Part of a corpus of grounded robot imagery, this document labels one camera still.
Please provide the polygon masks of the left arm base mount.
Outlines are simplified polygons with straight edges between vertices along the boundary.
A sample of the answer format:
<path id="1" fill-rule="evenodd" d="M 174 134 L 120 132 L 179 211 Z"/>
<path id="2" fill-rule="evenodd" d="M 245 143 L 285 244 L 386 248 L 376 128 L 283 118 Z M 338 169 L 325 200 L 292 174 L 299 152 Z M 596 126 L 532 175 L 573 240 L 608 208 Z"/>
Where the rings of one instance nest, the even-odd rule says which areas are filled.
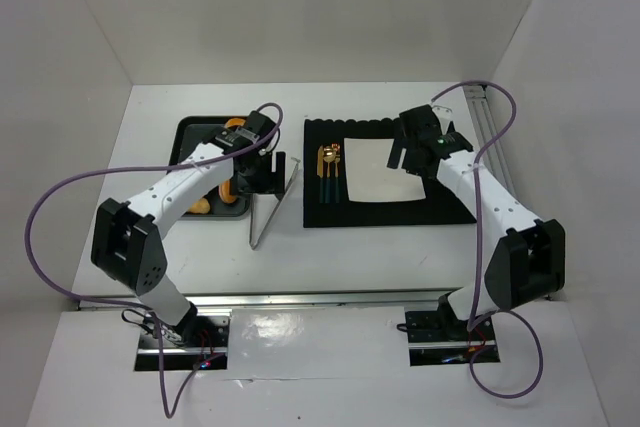
<path id="1" fill-rule="evenodd" d="M 134 370 L 157 372 L 159 340 L 151 317 L 138 310 L 124 309 L 121 319 L 138 329 Z M 229 310 L 213 310 L 206 316 L 207 331 L 183 340 L 168 327 L 162 326 L 164 368 L 166 371 L 190 371 L 197 366 L 202 371 L 222 371 L 228 366 L 228 343 L 231 315 Z"/>

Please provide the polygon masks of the black bread tray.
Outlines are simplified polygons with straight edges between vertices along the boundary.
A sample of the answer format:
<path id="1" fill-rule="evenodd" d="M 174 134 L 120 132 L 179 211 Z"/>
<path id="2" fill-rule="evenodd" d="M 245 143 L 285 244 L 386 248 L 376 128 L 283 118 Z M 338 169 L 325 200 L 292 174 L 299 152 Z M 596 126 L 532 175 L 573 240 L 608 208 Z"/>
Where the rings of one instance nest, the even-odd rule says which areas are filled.
<path id="1" fill-rule="evenodd" d="M 214 127 L 224 126 L 229 116 L 189 116 L 183 118 L 177 125 L 169 164 L 182 163 L 196 146 L 210 133 Z M 234 204 L 224 204 L 218 195 L 218 188 L 208 192 L 203 198 L 207 198 L 211 211 L 207 215 L 183 215 L 184 219 L 221 220 L 243 217 L 251 207 L 251 200 L 247 197 L 237 197 Z"/>

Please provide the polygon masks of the aluminium rail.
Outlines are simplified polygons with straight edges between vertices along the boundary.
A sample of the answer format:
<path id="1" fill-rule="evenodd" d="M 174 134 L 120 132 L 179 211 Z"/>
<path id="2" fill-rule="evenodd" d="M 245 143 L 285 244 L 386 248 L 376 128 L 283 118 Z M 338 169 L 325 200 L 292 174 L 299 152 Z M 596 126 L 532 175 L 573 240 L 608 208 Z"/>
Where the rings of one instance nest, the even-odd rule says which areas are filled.
<path id="1" fill-rule="evenodd" d="M 326 291 L 299 293 L 192 295 L 187 299 L 200 309 L 302 308 L 365 306 L 378 304 L 437 303 L 447 293 L 442 289 L 400 289 L 370 291 Z"/>
<path id="2" fill-rule="evenodd" d="M 483 86 L 464 86 L 462 88 L 469 107 L 472 123 L 478 138 L 479 147 L 483 147 L 496 133 L 497 129 L 490 113 L 486 91 Z M 507 188 L 501 154 L 493 144 L 483 154 L 483 162 L 496 179 Z"/>

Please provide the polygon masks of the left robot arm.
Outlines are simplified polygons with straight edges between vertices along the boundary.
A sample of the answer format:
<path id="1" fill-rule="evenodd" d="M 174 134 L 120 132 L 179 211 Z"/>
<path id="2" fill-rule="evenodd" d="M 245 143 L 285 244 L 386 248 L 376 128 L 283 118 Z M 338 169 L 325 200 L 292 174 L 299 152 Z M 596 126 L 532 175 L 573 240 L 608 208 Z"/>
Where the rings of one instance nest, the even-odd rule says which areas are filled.
<path id="1" fill-rule="evenodd" d="M 215 327 L 169 278 L 164 238 L 193 204 L 227 180 L 242 194 L 281 199 L 285 193 L 285 153 L 251 151 L 202 164 L 229 152 L 227 146 L 201 142 L 154 185 L 123 202 L 109 198 L 96 213 L 92 264 L 127 287 L 185 344 L 213 334 Z"/>

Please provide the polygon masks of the aluminium rail right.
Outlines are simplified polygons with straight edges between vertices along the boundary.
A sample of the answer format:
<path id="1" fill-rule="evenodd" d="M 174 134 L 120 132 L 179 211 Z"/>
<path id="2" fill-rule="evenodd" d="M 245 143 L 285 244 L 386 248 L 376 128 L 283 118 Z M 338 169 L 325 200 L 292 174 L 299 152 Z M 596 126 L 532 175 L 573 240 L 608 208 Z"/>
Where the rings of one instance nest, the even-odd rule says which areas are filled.
<path id="1" fill-rule="evenodd" d="M 486 91 L 483 86 L 464 86 L 462 88 L 469 107 L 472 123 L 478 138 L 479 147 L 483 147 L 496 133 L 497 129 L 490 113 Z M 501 154 L 493 144 L 483 154 L 483 162 L 496 179 L 507 188 Z"/>

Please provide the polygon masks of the aluminium rail front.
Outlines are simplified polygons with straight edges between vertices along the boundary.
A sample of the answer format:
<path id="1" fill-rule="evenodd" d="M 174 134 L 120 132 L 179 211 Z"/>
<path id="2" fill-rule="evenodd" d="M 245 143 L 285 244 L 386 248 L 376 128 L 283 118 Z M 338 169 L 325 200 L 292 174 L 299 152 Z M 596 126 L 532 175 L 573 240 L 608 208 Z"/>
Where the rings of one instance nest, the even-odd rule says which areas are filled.
<path id="1" fill-rule="evenodd" d="M 326 291 L 299 293 L 192 295 L 187 299 L 200 309 L 302 308 L 365 306 L 378 304 L 437 303 L 447 293 L 442 289 L 400 289 L 370 291 Z"/>

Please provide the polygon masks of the sugared orange donut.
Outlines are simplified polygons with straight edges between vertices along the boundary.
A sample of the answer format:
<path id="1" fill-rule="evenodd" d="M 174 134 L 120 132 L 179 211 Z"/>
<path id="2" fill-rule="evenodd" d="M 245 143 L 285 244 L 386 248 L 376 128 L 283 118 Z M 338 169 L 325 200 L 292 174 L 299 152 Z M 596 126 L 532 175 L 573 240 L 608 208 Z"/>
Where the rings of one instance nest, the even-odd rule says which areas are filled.
<path id="1" fill-rule="evenodd" d="M 233 192 L 233 182 L 231 179 L 219 185 L 218 195 L 220 200 L 226 205 L 234 204 L 237 201 L 237 195 Z"/>

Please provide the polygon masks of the long yellow bread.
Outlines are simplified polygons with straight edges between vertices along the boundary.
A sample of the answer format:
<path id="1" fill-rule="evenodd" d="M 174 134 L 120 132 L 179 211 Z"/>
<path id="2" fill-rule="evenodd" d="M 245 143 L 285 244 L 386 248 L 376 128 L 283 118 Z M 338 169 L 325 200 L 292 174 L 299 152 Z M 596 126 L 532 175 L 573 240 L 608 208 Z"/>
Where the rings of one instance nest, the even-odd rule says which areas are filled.
<path id="1" fill-rule="evenodd" d="M 188 209 L 188 213 L 194 215 L 207 215 L 211 211 L 211 206 L 207 198 L 201 198 Z"/>

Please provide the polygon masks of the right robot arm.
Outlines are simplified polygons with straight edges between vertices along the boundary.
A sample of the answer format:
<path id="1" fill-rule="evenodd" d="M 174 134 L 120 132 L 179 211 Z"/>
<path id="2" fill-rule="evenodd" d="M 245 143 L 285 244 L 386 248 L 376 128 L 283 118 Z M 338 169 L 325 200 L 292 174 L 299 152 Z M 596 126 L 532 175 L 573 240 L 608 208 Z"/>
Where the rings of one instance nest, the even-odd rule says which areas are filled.
<path id="1" fill-rule="evenodd" d="M 445 327 L 509 311 L 565 285 L 566 233 L 517 201 L 458 132 L 400 134 L 387 166 L 448 189 L 476 219 L 476 267 L 470 285 L 441 296 Z"/>

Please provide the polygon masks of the metal tongs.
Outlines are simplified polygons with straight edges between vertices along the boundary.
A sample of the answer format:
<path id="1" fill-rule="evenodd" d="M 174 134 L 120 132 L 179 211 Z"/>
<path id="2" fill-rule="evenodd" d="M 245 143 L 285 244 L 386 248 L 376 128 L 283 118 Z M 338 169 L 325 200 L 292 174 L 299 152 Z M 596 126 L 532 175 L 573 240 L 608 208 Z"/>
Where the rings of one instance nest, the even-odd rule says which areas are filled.
<path id="1" fill-rule="evenodd" d="M 290 157 L 293 167 L 285 176 L 282 194 L 254 195 L 249 209 L 249 237 L 248 243 L 252 251 L 257 251 L 266 239 L 284 201 L 289 196 L 300 172 L 301 160 Z"/>

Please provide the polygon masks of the black placemat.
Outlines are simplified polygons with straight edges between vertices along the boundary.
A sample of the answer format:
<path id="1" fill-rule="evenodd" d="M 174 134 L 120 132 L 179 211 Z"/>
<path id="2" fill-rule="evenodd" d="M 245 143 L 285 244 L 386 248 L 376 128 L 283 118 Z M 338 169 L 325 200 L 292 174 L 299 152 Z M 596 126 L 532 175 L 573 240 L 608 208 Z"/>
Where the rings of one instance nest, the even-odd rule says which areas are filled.
<path id="1" fill-rule="evenodd" d="M 399 132 L 397 119 L 322 120 L 304 122 L 303 226 L 306 228 L 446 226 L 469 225 L 473 214 L 447 188 L 427 182 L 427 197 L 403 202 L 367 203 L 348 198 L 349 181 L 330 185 L 325 202 L 323 184 L 317 174 L 317 152 L 321 146 L 343 143 L 346 138 L 392 140 Z"/>

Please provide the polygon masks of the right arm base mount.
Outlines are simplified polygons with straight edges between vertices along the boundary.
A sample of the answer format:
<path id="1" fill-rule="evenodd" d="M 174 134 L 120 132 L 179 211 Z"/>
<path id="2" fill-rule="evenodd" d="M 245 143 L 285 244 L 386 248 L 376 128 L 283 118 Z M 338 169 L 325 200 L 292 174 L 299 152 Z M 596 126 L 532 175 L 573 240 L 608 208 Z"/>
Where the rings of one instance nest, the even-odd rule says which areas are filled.
<path id="1" fill-rule="evenodd" d="M 459 321 L 442 302 L 431 310 L 409 310 L 396 329 L 406 335 L 412 367 L 499 363 L 496 335 L 491 320 L 483 321 L 471 332 L 467 322 Z"/>

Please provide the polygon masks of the white square plate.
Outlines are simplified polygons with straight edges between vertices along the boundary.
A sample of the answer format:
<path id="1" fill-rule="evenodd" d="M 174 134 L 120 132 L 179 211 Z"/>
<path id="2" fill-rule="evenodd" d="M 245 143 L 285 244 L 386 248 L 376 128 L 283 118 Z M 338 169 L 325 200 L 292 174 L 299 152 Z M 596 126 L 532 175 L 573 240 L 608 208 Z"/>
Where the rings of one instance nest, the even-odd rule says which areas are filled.
<path id="1" fill-rule="evenodd" d="M 392 139 L 344 139 L 342 159 L 350 201 L 389 203 L 426 199 L 420 177 L 387 167 L 392 145 Z"/>

